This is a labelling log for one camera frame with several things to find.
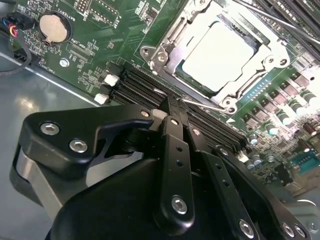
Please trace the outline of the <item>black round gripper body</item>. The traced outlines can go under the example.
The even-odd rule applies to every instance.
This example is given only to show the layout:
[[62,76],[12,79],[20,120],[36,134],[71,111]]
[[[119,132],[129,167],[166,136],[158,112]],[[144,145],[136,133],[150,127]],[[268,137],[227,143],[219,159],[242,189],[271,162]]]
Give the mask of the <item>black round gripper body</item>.
[[[159,202],[158,162],[143,160],[78,193],[60,209],[52,240],[168,240],[153,217]],[[192,174],[195,221],[181,240],[231,240],[210,183]]]

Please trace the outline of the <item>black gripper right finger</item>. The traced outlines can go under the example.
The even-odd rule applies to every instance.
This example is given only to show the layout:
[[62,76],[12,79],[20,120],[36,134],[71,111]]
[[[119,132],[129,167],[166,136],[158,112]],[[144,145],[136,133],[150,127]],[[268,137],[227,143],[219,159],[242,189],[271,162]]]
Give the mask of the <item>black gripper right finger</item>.
[[303,224],[260,183],[231,151],[216,145],[213,152],[197,129],[189,124],[187,101],[176,100],[176,111],[201,159],[225,217],[231,240],[309,240]]

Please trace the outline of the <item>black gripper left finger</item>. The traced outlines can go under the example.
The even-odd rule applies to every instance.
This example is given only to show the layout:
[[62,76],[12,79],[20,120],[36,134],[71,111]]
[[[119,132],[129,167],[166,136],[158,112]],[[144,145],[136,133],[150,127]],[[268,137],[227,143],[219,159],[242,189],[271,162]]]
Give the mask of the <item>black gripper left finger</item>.
[[13,168],[53,216],[77,194],[134,163],[158,163],[154,222],[183,235],[195,222],[187,131],[166,98],[155,110],[138,104],[38,112],[23,121]]

